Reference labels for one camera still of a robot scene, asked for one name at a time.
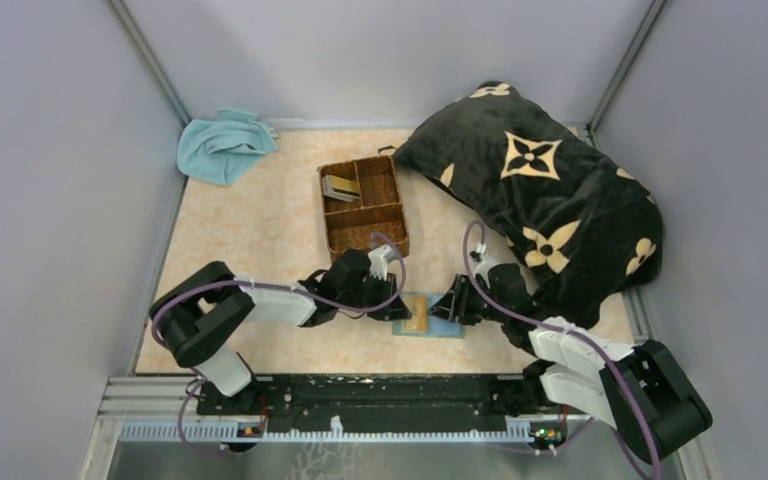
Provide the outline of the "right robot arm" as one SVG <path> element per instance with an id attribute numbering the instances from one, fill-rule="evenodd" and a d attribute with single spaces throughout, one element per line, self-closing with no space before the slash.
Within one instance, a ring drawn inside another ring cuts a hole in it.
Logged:
<path id="1" fill-rule="evenodd" d="M 511 342 L 536 359 L 523 373 L 529 408 L 577 409 L 612 428 L 647 463 L 713 425 L 707 404 L 663 343 L 615 342 L 560 316 L 535 319 L 525 280 L 511 263 L 482 261 L 457 275 L 429 312 L 461 325 L 500 323 Z"/>

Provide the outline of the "brown woven divided basket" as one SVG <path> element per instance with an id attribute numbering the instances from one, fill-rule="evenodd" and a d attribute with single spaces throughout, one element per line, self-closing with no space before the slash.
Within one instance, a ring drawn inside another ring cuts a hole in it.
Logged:
<path id="1" fill-rule="evenodd" d="M 348 249 L 364 252 L 378 242 L 380 233 L 404 256 L 410 254 L 410 238 L 393 160 L 388 155 L 322 165 L 320 180 L 335 176 L 353 181 L 359 197 L 351 202 L 320 195 L 329 257 L 337 259 Z"/>

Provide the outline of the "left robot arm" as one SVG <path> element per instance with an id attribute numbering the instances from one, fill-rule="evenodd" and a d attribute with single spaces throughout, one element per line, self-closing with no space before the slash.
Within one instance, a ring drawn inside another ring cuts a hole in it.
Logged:
<path id="1" fill-rule="evenodd" d="M 369 252 L 349 249 L 330 268 L 293 284 L 256 282 L 235 276 L 213 261 L 151 306 L 151 334 L 176 364 L 211 383 L 224 405 L 237 414 L 260 399 L 254 373 L 228 341 L 245 322 L 284 323 L 311 328 L 338 312 L 377 320 L 406 319 L 404 283 L 389 271 L 400 253 L 383 245 Z"/>

